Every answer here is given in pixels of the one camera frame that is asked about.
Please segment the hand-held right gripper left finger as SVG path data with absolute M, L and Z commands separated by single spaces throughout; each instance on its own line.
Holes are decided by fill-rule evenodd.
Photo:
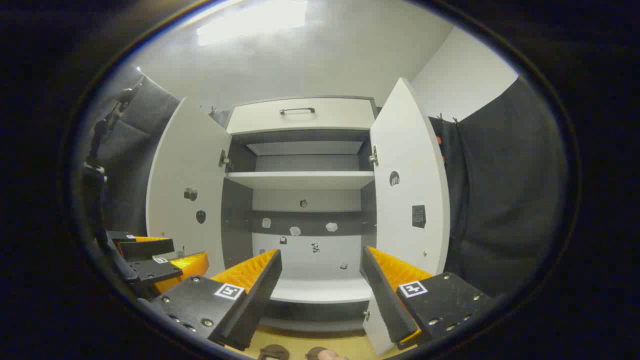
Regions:
M 279 249 L 207 278 L 191 275 L 150 301 L 154 313 L 206 341 L 244 351 L 282 272 Z

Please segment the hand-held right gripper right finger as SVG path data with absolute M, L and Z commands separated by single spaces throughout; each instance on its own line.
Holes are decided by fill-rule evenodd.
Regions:
M 399 251 L 361 250 L 359 271 L 370 288 L 363 326 L 377 351 L 438 344 L 471 330 L 493 309 L 493 296 L 435 265 Z

